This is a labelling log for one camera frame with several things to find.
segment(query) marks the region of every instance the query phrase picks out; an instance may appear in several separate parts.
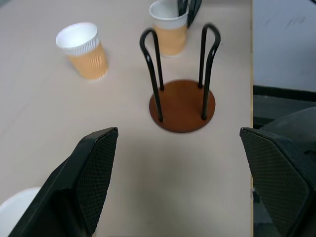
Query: black object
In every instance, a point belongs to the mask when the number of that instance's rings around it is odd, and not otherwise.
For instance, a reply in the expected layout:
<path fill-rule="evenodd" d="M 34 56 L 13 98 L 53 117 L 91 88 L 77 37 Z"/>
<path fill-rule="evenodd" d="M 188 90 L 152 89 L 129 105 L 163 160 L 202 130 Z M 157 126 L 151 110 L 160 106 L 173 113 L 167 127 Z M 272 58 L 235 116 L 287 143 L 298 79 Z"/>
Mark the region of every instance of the black object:
<path fill-rule="evenodd" d="M 289 138 L 304 154 L 316 155 L 316 107 L 279 118 L 261 130 Z"/>
<path fill-rule="evenodd" d="M 316 92 L 253 86 L 253 127 L 316 106 Z"/>
<path fill-rule="evenodd" d="M 192 25 L 199 8 L 201 7 L 202 0 L 191 0 L 188 12 L 188 28 Z M 188 0 L 178 0 L 178 15 L 182 16 L 187 12 Z"/>
<path fill-rule="evenodd" d="M 157 112 L 158 112 L 158 116 L 159 116 L 159 121 L 163 122 L 163 116 L 162 116 L 162 111 L 161 111 L 158 87 L 157 87 L 157 82 L 156 82 L 155 69 L 154 69 L 152 58 L 151 58 L 151 56 L 150 56 L 150 54 L 149 54 L 149 52 L 148 52 L 148 50 L 146 49 L 146 46 L 145 46 L 145 39 L 146 39 L 147 35 L 150 32 L 153 33 L 153 38 L 154 38 L 160 90 L 164 90 L 163 80 L 162 80 L 162 70 L 161 70 L 161 61 L 160 61 L 158 37 L 157 37 L 157 34 L 156 34 L 156 32 L 155 32 L 155 30 L 153 28 L 148 28 L 142 33 L 142 35 L 141 35 L 141 37 L 139 39 L 139 45 L 140 45 L 140 48 L 141 48 L 141 50 L 142 50 L 142 52 L 144 54 L 144 57 L 146 59 L 147 67 L 148 67 L 149 74 L 150 74 L 150 79 L 152 80 L 152 86 L 153 86 L 153 91 L 154 91 L 154 96 L 155 96 L 155 102 L 156 102 Z"/>
<path fill-rule="evenodd" d="M 110 184 L 117 128 L 93 132 L 46 180 L 9 237 L 90 237 Z"/>
<path fill-rule="evenodd" d="M 205 24 L 202 30 L 202 37 L 201 37 L 201 53 L 200 53 L 200 59 L 199 59 L 199 77 L 198 77 L 199 88 L 202 88 L 206 33 L 207 33 L 208 28 L 210 28 L 213 31 L 215 35 L 215 41 L 208 53 L 206 66 L 205 66 L 206 68 L 205 68 L 205 82 L 204 82 L 204 95 L 203 95 L 203 108 L 202 108 L 203 120 L 206 119 L 206 115 L 207 115 L 206 109 L 207 109 L 208 91 L 209 91 L 209 85 L 211 81 L 211 70 L 212 70 L 213 60 L 215 57 L 215 53 L 218 49 L 218 46 L 221 43 L 221 35 L 219 34 L 218 29 L 211 23 Z"/>
<path fill-rule="evenodd" d="M 202 107 L 202 115 L 201 115 L 203 120 L 206 119 L 206 115 L 207 115 L 207 101 L 208 101 L 209 86 L 210 86 L 210 80 L 211 80 L 212 64 L 213 64 L 216 50 L 219 47 L 219 44 L 221 41 L 221 35 L 220 35 L 218 29 L 213 24 L 206 23 L 203 27 L 202 36 L 201 36 L 200 67 L 199 67 L 199 80 L 198 80 L 198 87 L 199 88 L 202 88 L 206 33 L 207 33 L 207 29 L 209 29 L 209 28 L 215 34 L 215 41 L 214 41 L 213 46 L 210 49 L 210 52 L 208 54 L 207 61 L 206 61 L 205 82 L 204 82 L 205 86 L 204 86 L 203 107 Z M 157 38 L 157 34 L 156 34 L 155 30 L 153 28 L 146 29 L 142 33 L 142 35 L 140 36 L 139 44 L 140 44 L 140 48 L 144 54 L 144 57 L 145 57 L 145 60 L 146 60 L 147 66 L 148 66 L 149 74 L 151 77 L 151 82 L 152 82 L 152 86 L 153 86 L 154 97 L 155 97 L 156 107 L 157 107 L 157 111 L 158 111 L 159 121 L 163 122 L 163 116 L 162 116 L 162 111 L 161 111 L 161 105 L 160 105 L 160 99 L 159 99 L 159 93 L 158 93 L 158 87 L 157 87 L 157 82 L 156 82 L 156 74 L 155 74 L 155 70 L 154 70 L 154 65 L 152 62 L 152 58 L 150 57 L 150 54 L 145 47 L 145 39 L 150 32 L 153 33 L 153 37 L 154 37 L 160 90 L 163 91 L 164 86 L 163 86 L 163 80 L 162 80 L 162 69 L 161 69 L 161 62 L 160 62 L 159 43 L 158 43 L 158 38 Z"/>
<path fill-rule="evenodd" d="M 178 0 L 178 16 L 182 16 L 187 12 L 189 0 Z"/>
<path fill-rule="evenodd" d="M 188 13 L 188 28 L 192 25 L 201 4 L 202 0 L 191 0 Z"/>
<path fill-rule="evenodd" d="M 316 236 L 316 163 L 293 141 L 242 128 L 256 192 L 282 237 Z"/>

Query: cup holder stand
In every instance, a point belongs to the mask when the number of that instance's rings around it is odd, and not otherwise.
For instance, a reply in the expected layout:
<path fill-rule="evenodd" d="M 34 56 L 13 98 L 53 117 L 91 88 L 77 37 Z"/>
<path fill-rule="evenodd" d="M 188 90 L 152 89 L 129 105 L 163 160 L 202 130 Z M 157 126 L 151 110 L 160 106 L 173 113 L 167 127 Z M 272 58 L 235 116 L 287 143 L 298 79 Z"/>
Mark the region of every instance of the cup holder stand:
<path fill-rule="evenodd" d="M 215 34 L 215 41 L 206 60 L 203 85 L 206 33 L 209 28 Z M 153 34 L 155 44 L 159 89 L 152 58 L 145 47 L 145 39 L 150 32 Z M 215 112 L 215 97 L 209 90 L 209 86 L 213 60 L 220 41 L 218 29 L 211 23 L 205 24 L 201 38 L 198 82 L 180 79 L 163 84 L 157 34 L 153 28 L 148 28 L 142 33 L 139 44 L 148 66 L 154 91 L 149 101 L 149 111 L 158 126 L 170 132 L 186 133 L 196 131 L 210 122 Z"/>

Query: bent metal handle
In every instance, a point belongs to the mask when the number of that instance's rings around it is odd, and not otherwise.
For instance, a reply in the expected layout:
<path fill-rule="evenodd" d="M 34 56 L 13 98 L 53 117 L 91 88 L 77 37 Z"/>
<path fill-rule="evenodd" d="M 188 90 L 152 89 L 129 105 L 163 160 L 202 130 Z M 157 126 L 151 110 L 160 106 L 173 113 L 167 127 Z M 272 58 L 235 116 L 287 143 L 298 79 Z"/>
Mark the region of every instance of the bent metal handle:
<path fill-rule="evenodd" d="M 200 60 L 199 60 L 199 77 L 198 77 L 199 88 L 202 88 L 206 33 L 209 28 L 213 31 L 215 35 L 215 41 L 211 47 L 211 50 L 208 53 L 206 66 L 205 66 L 205 82 L 204 82 L 203 107 L 202 107 L 202 116 L 201 116 L 203 120 L 205 120 L 207 117 L 208 92 L 209 92 L 209 85 L 211 81 L 211 71 L 212 71 L 213 60 L 215 57 L 216 50 L 218 49 L 218 46 L 221 42 L 221 35 L 218 29 L 216 28 L 216 26 L 214 26 L 211 23 L 206 23 L 202 30 L 202 39 L 201 39 L 201 53 L 200 53 Z"/>
<path fill-rule="evenodd" d="M 152 58 L 150 57 L 150 54 L 148 50 L 145 47 L 145 39 L 149 33 L 153 33 L 153 38 L 154 38 L 154 44 L 155 44 L 155 52 L 156 52 L 156 60 L 157 60 L 157 67 L 158 67 L 158 76 L 159 76 L 159 85 L 160 85 L 160 90 L 164 90 L 163 86 L 163 80 L 162 80 L 162 70 L 161 70 L 161 61 L 160 61 L 160 53 L 159 53 L 159 43 L 158 43 L 158 37 L 156 32 L 154 31 L 153 28 L 148 28 L 146 29 L 142 35 L 140 36 L 139 39 L 139 45 L 140 48 L 144 54 L 150 78 L 152 81 L 152 86 L 153 86 L 153 91 L 154 91 L 154 97 L 155 97 L 155 102 L 156 102 L 156 107 L 157 107 L 157 112 L 158 112 L 158 118 L 160 122 L 163 122 L 163 116 L 162 116 L 162 111 L 161 111 L 161 105 L 160 105 L 160 99 L 159 99 L 159 92 L 158 92 L 158 87 L 157 87 L 157 81 L 156 81 L 156 74 L 155 74 L 155 69 L 153 65 Z"/>

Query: cup rim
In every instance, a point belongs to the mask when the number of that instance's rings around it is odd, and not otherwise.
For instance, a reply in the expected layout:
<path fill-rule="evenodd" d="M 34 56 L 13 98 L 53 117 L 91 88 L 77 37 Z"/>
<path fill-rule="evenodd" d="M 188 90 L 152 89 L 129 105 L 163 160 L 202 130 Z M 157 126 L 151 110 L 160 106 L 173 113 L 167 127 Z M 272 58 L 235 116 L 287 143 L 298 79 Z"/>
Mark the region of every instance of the cup rim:
<path fill-rule="evenodd" d="M 68 47 L 64 47 L 64 46 L 61 46 L 60 43 L 59 43 L 59 40 L 60 38 L 62 37 L 63 34 L 65 34 L 66 32 L 72 30 L 73 28 L 76 28 L 76 27 L 79 27 L 79 26 L 82 26 L 82 25 L 90 25 L 90 26 L 93 26 L 95 29 L 94 29 L 94 33 L 93 33 L 93 36 L 89 37 L 88 40 L 85 42 L 85 43 L 82 43 L 80 45 L 76 45 L 76 46 L 68 46 Z M 79 23 L 75 23 L 75 24 L 72 24 L 72 25 L 69 25 L 65 28 L 63 28 L 56 36 L 56 45 L 61 48 L 61 49 L 70 49 L 70 48 L 77 48 L 77 47 L 80 47 L 80 46 L 83 46 L 85 45 L 87 42 L 89 42 L 90 40 L 92 40 L 93 38 L 96 37 L 96 35 L 98 34 L 98 28 L 95 24 L 91 23 L 91 22 L 79 22 Z"/>
<path fill-rule="evenodd" d="M 172 21 L 172 20 L 178 20 L 180 18 L 184 18 L 184 17 L 187 17 L 188 14 L 189 14 L 189 10 L 187 9 L 186 13 L 184 13 L 183 15 L 181 16 L 177 16 L 177 17 L 173 17 L 173 18 L 163 18 L 163 17 L 157 17 L 155 15 L 152 14 L 152 8 L 158 4 L 159 2 L 163 2 L 163 1 L 166 1 L 166 0 L 157 0 L 155 1 L 154 3 L 152 3 L 149 7 L 149 14 L 151 17 L 153 17 L 154 19 L 156 20 L 161 20 L 161 21 Z"/>

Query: wall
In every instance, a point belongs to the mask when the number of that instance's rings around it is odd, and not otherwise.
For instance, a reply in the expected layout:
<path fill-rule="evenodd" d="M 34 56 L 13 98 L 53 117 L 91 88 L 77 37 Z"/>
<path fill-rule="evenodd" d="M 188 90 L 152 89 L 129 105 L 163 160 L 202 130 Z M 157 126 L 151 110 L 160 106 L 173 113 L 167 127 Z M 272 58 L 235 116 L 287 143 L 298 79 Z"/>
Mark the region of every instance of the wall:
<path fill-rule="evenodd" d="M 316 91 L 316 4 L 253 0 L 254 84 Z"/>

